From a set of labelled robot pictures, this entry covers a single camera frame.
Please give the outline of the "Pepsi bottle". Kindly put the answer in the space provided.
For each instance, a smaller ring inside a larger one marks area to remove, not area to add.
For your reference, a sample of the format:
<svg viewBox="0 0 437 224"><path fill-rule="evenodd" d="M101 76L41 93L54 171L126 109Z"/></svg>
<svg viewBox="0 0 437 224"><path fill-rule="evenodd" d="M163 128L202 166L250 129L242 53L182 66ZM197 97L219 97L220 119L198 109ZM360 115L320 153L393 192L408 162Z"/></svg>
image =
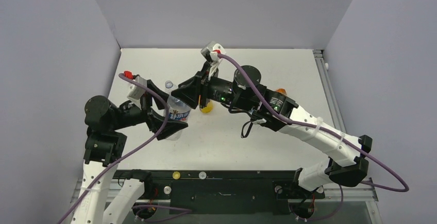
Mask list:
<svg viewBox="0 0 437 224"><path fill-rule="evenodd" d="M172 92L173 90L177 89L177 88L178 88L178 86L175 85L172 81L167 80L167 81L165 82L165 91L166 91L169 95L171 95L171 92Z"/></svg>

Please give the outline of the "clear water bottle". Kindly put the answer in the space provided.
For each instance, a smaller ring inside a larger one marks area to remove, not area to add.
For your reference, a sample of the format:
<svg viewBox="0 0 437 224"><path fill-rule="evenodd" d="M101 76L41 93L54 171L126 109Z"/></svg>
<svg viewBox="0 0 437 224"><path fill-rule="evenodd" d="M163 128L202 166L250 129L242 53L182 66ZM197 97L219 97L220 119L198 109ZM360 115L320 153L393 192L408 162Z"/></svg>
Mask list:
<svg viewBox="0 0 437 224"><path fill-rule="evenodd" d="M167 105L169 107L169 118L176 121L182 121L187 123L191 112L191 108L183 101L169 96L167 99Z"/></svg>

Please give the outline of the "yellow juice bottle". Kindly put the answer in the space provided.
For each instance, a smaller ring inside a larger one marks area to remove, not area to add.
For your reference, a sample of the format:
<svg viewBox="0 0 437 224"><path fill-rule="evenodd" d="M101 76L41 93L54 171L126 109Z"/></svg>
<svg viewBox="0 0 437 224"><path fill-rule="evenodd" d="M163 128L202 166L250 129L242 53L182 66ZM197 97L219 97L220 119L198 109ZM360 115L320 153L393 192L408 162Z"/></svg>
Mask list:
<svg viewBox="0 0 437 224"><path fill-rule="evenodd" d="M201 113L206 114L206 113L210 113L214 108L214 104L213 101L209 101L205 107L200 108Z"/></svg>

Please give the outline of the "yellow juice bottle cap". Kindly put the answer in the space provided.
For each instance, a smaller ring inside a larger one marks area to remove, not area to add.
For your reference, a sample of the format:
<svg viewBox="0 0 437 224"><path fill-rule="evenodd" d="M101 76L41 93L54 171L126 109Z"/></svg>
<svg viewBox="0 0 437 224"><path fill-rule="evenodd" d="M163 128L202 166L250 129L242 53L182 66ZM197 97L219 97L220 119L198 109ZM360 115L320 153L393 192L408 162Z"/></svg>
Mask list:
<svg viewBox="0 0 437 224"><path fill-rule="evenodd" d="M172 178L173 178L174 180L178 180L178 179L180 179L180 177L181 177L180 172L178 172L178 171L173 172L173 174L172 174Z"/></svg>

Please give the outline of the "white water bottle cap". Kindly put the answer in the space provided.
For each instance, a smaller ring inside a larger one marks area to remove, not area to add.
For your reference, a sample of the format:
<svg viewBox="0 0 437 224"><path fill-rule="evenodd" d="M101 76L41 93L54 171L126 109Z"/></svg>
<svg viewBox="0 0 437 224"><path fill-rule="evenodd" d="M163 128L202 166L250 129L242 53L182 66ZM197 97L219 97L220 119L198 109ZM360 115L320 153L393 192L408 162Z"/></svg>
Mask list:
<svg viewBox="0 0 437 224"><path fill-rule="evenodd" d="M201 180L203 180L203 179L206 179L206 178L207 178L207 174L206 174L205 171L201 171L201 172L198 174L198 177L199 177Z"/></svg>

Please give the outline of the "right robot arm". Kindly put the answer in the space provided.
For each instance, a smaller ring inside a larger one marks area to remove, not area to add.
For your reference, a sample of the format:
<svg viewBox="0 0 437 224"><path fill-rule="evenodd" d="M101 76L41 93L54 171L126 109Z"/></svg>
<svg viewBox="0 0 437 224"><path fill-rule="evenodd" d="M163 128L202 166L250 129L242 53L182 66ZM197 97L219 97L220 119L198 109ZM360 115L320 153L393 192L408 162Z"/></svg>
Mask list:
<svg viewBox="0 0 437 224"><path fill-rule="evenodd" d="M367 177L369 162L365 154L372 148L369 136L356 137L334 129L286 94L262 85L257 68L244 65L242 69L263 100L239 70L234 72L232 81L227 81L219 78L218 73L210 75L212 67L209 63L205 63L195 76L182 82L171 95L192 109L203 108L210 101L219 102L229 113L247 114L251 125L298 138L327 155L326 160L296 171L291 191L298 197L329 183L355 187Z"/></svg>

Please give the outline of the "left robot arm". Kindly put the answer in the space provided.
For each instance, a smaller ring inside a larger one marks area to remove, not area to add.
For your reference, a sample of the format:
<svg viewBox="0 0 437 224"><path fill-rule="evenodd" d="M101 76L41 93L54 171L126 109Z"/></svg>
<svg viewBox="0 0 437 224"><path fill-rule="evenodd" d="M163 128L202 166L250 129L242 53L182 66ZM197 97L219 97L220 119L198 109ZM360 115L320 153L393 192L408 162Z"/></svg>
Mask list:
<svg viewBox="0 0 437 224"><path fill-rule="evenodd" d="M123 155L127 136L119 130L145 123L153 136L147 140L163 140L188 127L182 121L171 120L158 114L153 108L169 114L169 95L160 90L151 80L139 75L122 76L133 84L128 100L116 106L107 97L97 95L85 105L87 140L83 162L83 176L79 197L68 211L71 223L122 223L139 198L156 197L152 174L143 169L133 169L125 174L122 188L107 205L107 197L114 175L121 160L132 155Z"/></svg>

